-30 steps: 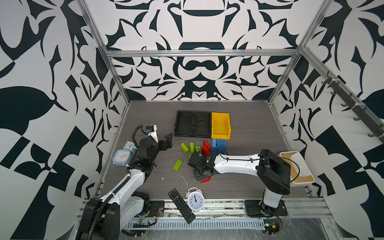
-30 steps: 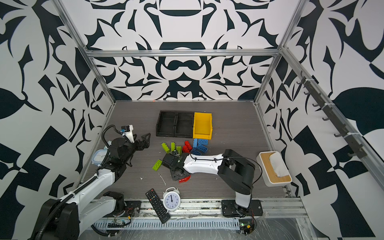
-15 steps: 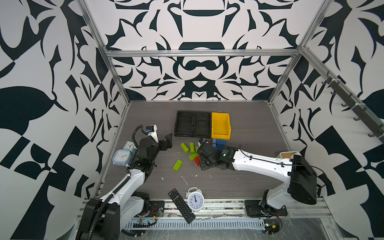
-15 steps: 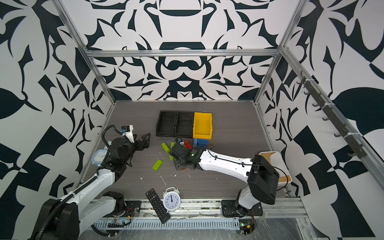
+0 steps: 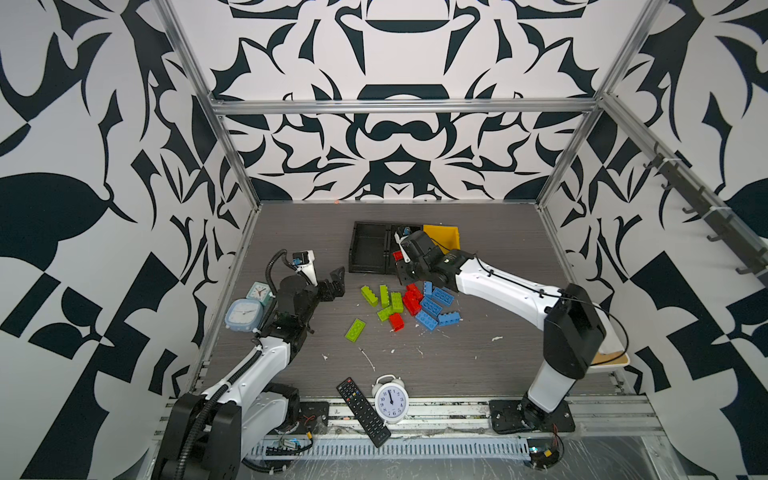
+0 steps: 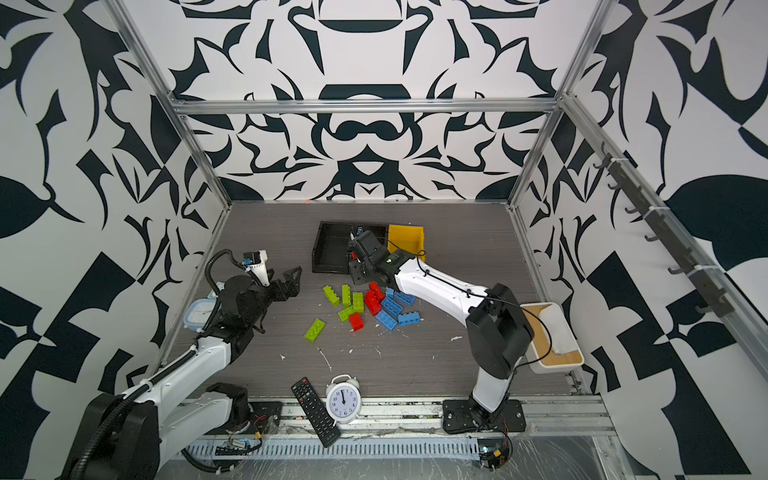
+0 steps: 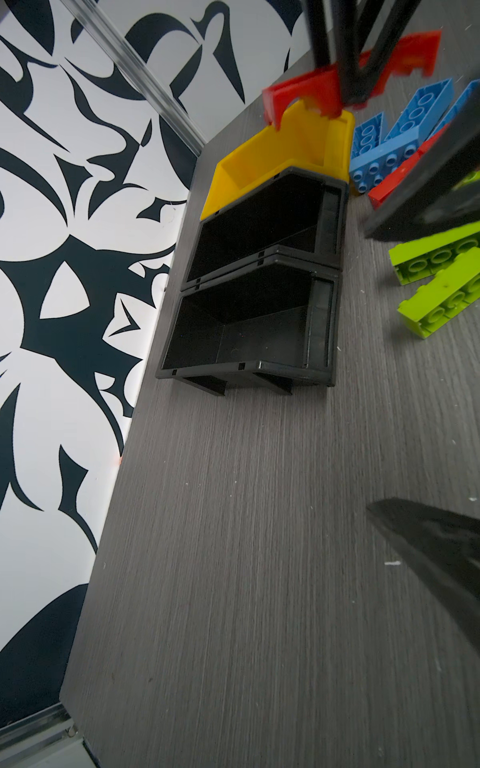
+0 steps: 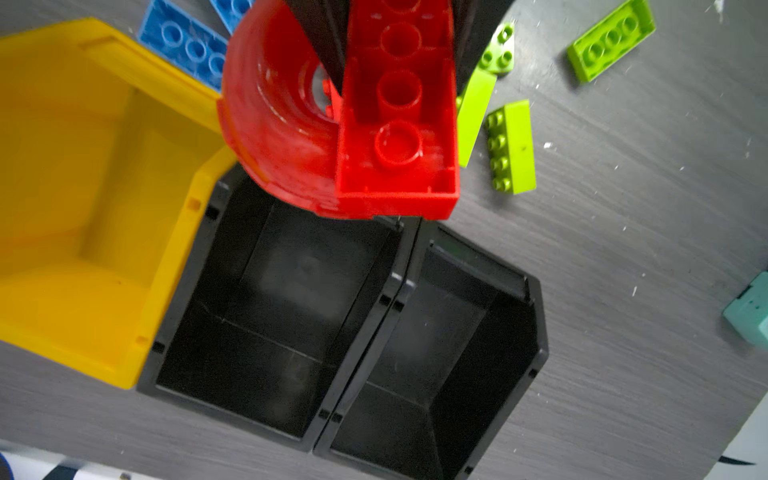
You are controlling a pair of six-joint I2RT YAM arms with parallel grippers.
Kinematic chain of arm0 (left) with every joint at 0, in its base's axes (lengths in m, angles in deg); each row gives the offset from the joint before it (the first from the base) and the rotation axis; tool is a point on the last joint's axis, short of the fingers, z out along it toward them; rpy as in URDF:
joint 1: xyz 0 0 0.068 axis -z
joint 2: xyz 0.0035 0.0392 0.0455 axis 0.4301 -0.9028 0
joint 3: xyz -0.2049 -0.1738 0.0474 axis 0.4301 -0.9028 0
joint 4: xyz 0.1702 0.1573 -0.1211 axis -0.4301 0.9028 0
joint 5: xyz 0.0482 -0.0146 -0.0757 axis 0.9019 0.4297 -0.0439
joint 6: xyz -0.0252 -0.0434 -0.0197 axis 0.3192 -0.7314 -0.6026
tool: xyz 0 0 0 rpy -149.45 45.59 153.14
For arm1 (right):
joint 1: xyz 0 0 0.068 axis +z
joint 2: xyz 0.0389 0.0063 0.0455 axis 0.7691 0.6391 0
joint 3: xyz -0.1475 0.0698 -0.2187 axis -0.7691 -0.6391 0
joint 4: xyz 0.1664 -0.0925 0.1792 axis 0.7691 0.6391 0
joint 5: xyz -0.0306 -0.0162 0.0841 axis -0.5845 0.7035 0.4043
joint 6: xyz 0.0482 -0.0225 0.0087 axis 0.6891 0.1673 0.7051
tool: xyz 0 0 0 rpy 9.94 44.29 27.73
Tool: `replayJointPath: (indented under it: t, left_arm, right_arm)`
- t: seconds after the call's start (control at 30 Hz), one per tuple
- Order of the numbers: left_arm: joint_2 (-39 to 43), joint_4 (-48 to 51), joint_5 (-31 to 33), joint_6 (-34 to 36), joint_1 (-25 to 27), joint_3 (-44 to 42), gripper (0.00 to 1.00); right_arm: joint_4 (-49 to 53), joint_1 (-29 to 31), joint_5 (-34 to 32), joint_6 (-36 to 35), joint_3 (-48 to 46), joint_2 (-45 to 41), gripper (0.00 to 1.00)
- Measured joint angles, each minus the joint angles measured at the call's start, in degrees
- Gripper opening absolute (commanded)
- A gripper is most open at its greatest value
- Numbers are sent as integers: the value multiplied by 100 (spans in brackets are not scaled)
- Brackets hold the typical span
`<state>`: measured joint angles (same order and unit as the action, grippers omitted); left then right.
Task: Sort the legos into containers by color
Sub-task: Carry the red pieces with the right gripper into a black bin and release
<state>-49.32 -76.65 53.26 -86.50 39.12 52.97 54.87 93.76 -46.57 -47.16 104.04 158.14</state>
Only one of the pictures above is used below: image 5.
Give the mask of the small red lego brick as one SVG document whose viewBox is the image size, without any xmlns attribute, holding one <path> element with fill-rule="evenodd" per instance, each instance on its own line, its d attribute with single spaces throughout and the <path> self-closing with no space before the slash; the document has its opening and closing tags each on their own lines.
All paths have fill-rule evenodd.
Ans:
<svg viewBox="0 0 768 480">
<path fill-rule="evenodd" d="M 405 323 L 399 313 L 393 313 L 389 316 L 388 320 L 394 332 L 398 332 L 405 327 Z"/>
</svg>

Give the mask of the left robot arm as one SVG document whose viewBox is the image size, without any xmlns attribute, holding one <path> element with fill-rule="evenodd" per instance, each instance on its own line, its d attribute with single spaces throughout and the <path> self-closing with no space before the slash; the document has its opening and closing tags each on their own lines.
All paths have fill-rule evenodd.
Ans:
<svg viewBox="0 0 768 480">
<path fill-rule="evenodd" d="M 298 423 L 297 388 L 274 378 L 297 356 L 319 304 L 344 295 L 345 274 L 339 267 L 311 282 L 295 273 L 273 288 L 253 349 L 210 388 L 186 393 L 173 405 L 152 478 L 234 479 L 268 433 Z"/>
</svg>

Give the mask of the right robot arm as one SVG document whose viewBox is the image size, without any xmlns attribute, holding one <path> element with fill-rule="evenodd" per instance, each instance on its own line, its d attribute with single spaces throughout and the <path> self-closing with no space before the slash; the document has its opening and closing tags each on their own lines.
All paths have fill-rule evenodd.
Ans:
<svg viewBox="0 0 768 480">
<path fill-rule="evenodd" d="M 460 249 L 444 252 L 423 231 L 397 237 L 402 258 L 398 276 L 410 282 L 474 296 L 528 321 L 543 333 L 543 363 L 523 397 L 522 409 L 540 417 L 553 413 L 583 379 L 606 338 L 604 316 L 576 284 L 558 288 L 492 267 Z"/>
</svg>

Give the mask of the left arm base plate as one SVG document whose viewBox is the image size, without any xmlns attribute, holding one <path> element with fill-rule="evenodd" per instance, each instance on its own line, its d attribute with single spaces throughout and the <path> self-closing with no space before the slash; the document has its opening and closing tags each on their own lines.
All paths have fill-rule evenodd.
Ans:
<svg viewBox="0 0 768 480">
<path fill-rule="evenodd" d="M 329 411 L 330 404 L 327 401 L 301 401 L 298 407 L 289 409 L 288 419 L 269 434 L 301 437 L 308 431 L 313 435 L 325 434 L 328 431 Z"/>
</svg>

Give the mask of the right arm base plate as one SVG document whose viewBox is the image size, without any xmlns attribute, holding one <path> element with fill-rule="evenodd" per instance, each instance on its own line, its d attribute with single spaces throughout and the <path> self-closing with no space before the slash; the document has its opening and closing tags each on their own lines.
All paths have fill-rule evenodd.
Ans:
<svg viewBox="0 0 768 480">
<path fill-rule="evenodd" d="M 563 400 L 552 412 L 546 412 L 528 397 L 522 400 L 491 400 L 488 403 L 492 430 L 500 435 L 529 432 L 576 431 L 574 417 Z"/>
</svg>

